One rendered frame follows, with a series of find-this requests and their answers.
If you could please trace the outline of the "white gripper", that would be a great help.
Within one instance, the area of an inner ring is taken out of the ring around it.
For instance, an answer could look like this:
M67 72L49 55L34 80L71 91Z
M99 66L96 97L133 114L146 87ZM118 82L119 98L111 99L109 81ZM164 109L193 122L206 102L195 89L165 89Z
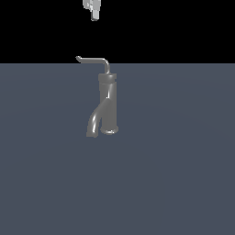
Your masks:
M99 19L101 0L83 0L83 6L85 9L93 10L91 18L92 21L97 21Z

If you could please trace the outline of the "grey metal faucet body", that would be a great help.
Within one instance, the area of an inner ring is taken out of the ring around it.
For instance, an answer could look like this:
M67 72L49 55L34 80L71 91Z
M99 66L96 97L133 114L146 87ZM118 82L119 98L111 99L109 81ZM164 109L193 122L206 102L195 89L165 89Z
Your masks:
M91 114L86 136L96 138L98 131L106 135L118 132L117 125L117 83L99 84L100 104Z

